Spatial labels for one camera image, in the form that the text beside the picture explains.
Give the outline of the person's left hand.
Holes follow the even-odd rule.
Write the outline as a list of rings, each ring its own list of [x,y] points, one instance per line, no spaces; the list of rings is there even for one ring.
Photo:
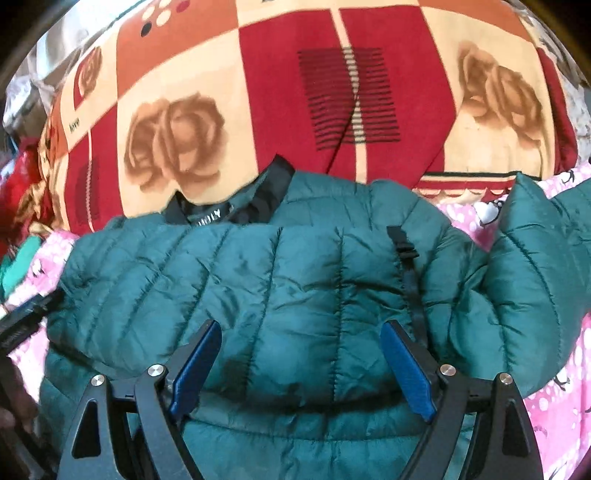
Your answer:
[[[32,433],[37,403],[26,391],[20,370],[8,357],[1,358],[1,386],[10,406],[1,408],[1,428],[10,429],[20,424],[26,432]]]

